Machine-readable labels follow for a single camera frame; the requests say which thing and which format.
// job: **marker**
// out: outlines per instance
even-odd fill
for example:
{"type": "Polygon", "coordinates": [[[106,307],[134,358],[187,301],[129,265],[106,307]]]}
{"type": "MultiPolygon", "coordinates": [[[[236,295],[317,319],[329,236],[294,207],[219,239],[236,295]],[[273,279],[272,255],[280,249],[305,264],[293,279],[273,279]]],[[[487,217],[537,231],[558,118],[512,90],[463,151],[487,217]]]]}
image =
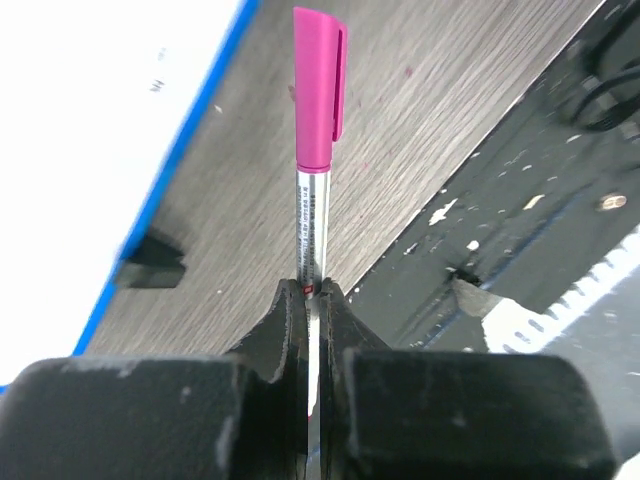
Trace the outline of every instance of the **marker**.
{"type": "Polygon", "coordinates": [[[336,18],[293,9],[296,91],[297,276],[307,299],[311,416],[320,374],[317,295],[326,276],[332,144],[342,134],[347,29],[336,18]]]}

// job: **white paint chip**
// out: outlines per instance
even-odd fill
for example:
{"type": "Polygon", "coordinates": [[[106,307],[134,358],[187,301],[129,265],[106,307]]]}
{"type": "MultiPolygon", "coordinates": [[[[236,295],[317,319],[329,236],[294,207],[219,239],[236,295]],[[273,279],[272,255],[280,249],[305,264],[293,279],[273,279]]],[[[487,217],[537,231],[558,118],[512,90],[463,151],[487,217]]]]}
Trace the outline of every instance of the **white paint chip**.
{"type": "Polygon", "coordinates": [[[185,403],[187,403],[187,399],[189,398],[189,395],[191,395],[191,387],[184,387],[181,391],[180,391],[180,403],[182,405],[184,405],[185,403]]]}
{"type": "Polygon", "coordinates": [[[413,245],[411,245],[409,248],[407,248],[404,251],[403,255],[411,255],[416,250],[416,248],[418,248],[418,242],[414,242],[413,245]]]}
{"type": "Polygon", "coordinates": [[[544,195],[536,195],[531,200],[529,200],[529,202],[522,209],[523,210],[531,210],[533,207],[536,206],[536,203],[538,203],[543,198],[544,198],[544,195]]]}
{"type": "Polygon", "coordinates": [[[441,222],[442,220],[447,218],[447,212],[451,210],[451,207],[453,207],[457,201],[458,199],[454,198],[449,203],[447,203],[444,207],[433,212],[433,215],[431,215],[431,218],[429,219],[429,226],[432,227],[436,223],[441,222]]]}

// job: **pen cap clip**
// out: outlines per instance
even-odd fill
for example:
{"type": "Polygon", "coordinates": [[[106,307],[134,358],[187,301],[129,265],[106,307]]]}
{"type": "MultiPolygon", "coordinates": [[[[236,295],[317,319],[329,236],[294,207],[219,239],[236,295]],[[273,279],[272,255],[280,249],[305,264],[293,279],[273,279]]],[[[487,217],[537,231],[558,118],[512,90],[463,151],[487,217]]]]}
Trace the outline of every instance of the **pen cap clip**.
{"type": "Polygon", "coordinates": [[[342,135],[344,122],[344,87],[347,73],[347,27],[338,22],[338,53],[336,64],[336,90],[333,105],[333,141],[342,135]]]}
{"type": "Polygon", "coordinates": [[[296,158],[298,167],[328,171],[342,134],[347,28],[325,13],[295,7],[296,158]]]}

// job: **black surface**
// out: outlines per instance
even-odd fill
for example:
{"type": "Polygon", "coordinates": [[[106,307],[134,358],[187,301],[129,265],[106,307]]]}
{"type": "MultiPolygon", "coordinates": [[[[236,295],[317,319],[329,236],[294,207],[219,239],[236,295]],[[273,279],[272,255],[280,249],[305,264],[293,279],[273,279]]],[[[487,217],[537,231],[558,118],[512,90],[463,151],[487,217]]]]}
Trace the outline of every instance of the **black surface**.
{"type": "Polygon", "coordinates": [[[348,451],[357,478],[584,480],[615,472],[598,408],[559,358],[350,353],[348,451]]]}
{"type": "MultiPolygon", "coordinates": [[[[586,54],[634,9],[638,2],[606,2],[349,293],[354,313],[389,345],[486,352],[480,321],[457,308],[454,270],[542,313],[640,224],[640,116],[601,134],[567,124],[598,83],[586,54]],[[599,210],[610,193],[625,195],[626,205],[599,210]],[[524,209],[537,195],[544,197],[524,209]],[[446,219],[430,225],[453,200],[446,219]],[[480,246],[471,251],[474,240],[480,246]]],[[[638,56],[636,20],[604,53],[600,80],[638,56]]],[[[635,82],[612,93],[620,101],[639,91],[635,82]]],[[[597,118],[605,107],[589,114],[597,118]]],[[[587,376],[628,458],[640,451],[640,376],[630,373],[639,372],[640,305],[633,293],[612,298],[620,315],[580,320],[549,352],[587,376]]]]}
{"type": "MultiPolygon", "coordinates": [[[[391,351],[331,280],[319,303],[322,454],[312,452],[309,473],[612,477],[596,404],[563,360],[391,351]]],[[[0,478],[301,479],[305,326],[301,290],[283,280],[269,313],[223,357],[39,362],[4,398],[0,478]]]]}
{"type": "Polygon", "coordinates": [[[119,288],[175,288],[187,271],[183,258],[184,253],[170,239],[150,230],[133,255],[122,262],[114,283],[119,288]]]}
{"type": "Polygon", "coordinates": [[[581,52],[627,3],[606,2],[349,293],[355,314],[386,343],[450,349],[465,339],[482,350],[477,322],[457,311],[452,270],[541,312],[640,223],[640,146],[622,128],[587,134],[568,126],[561,108],[585,94],[581,52]],[[627,205],[599,211],[600,198],[614,192],[627,205]],[[430,225],[453,200],[446,219],[430,225]],[[476,251],[467,248],[472,241],[476,251]]]}
{"type": "Polygon", "coordinates": [[[0,411],[0,478],[225,478],[248,371],[219,358],[36,363],[0,411]]]}

